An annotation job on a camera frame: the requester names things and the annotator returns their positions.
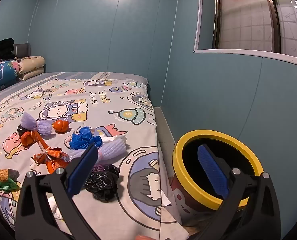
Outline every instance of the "tiled floor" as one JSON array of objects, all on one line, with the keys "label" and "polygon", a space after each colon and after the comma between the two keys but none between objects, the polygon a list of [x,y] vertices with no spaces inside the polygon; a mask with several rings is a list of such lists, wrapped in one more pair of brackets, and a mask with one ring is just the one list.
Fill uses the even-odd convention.
[{"label": "tiled floor", "polygon": [[158,140],[163,153],[163,159],[167,169],[167,174],[169,177],[172,177],[174,175],[172,166],[172,153],[174,150],[175,142],[161,108],[154,107],[154,113],[157,124],[156,133],[158,135]]}]

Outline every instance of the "trash can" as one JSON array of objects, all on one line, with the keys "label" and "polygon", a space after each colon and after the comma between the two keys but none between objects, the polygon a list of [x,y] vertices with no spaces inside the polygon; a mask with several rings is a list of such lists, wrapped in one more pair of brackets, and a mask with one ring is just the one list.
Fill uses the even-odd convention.
[{"label": "trash can", "polygon": [[[245,174],[259,176],[263,172],[255,154],[235,138],[212,130],[195,130],[183,135],[173,151],[174,177],[171,181],[182,224],[192,219],[209,218],[221,205],[217,195],[198,160],[198,147],[205,143],[215,156],[223,158],[231,168]],[[247,195],[241,200],[242,209]]]}]

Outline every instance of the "gray headboard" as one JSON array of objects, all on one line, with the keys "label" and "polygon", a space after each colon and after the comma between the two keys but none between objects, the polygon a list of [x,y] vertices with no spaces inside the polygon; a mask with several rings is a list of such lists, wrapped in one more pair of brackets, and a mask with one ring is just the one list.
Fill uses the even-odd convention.
[{"label": "gray headboard", "polygon": [[16,57],[29,57],[31,55],[31,45],[29,43],[14,44],[14,50],[12,51]]}]

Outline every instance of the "bed sheet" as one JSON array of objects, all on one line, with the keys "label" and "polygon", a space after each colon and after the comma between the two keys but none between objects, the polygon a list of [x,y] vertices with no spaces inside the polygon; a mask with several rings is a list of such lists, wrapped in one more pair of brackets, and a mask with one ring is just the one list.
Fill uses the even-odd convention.
[{"label": "bed sheet", "polygon": [[[97,135],[125,134],[127,153],[107,161],[121,169],[117,198],[102,203],[82,190],[73,197],[75,204],[103,240],[130,240],[138,234],[160,240],[184,240],[188,233],[176,221],[179,215],[158,150],[147,81],[142,77],[123,80],[112,77],[127,78],[130,75],[46,73],[30,83],[16,84],[1,93],[0,97],[4,98],[0,100],[0,169],[19,170],[19,186],[29,170],[47,174],[46,165],[37,165],[32,158],[40,152],[38,145],[26,149],[20,143],[16,129],[24,111],[50,123],[67,120],[73,132],[90,126],[96,128]],[[49,146],[61,147],[65,151],[70,136],[70,133],[53,132],[45,140]],[[170,206],[163,205],[161,189],[171,200]],[[12,228],[15,227],[19,194],[0,191],[0,210]],[[57,222],[69,233],[64,221]]]}]

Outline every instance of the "yellow trash can rim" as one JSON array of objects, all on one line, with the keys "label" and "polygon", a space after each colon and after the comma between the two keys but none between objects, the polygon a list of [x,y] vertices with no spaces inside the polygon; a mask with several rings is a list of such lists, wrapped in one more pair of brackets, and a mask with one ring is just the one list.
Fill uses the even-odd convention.
[{"label": "yellow trash can rim", "polygon": [[[221,205],[222,200],[210,195],[193,181],[188,174],[182,159],[182,152],[185,145],[193,140],[202,138],[222,141],[234,147],[249,161],[256,176],[259,176],[263,172],[263,168],[258,158],[246,145],[227,134],[212,130],[195,130],[184,134],[176,144],[172,157],[175,175],[187,193],[189,193],[196,201],[208,208],[217,210]],[[245,206],[247,200],[248,198],[241,200],[239,207]]]}]

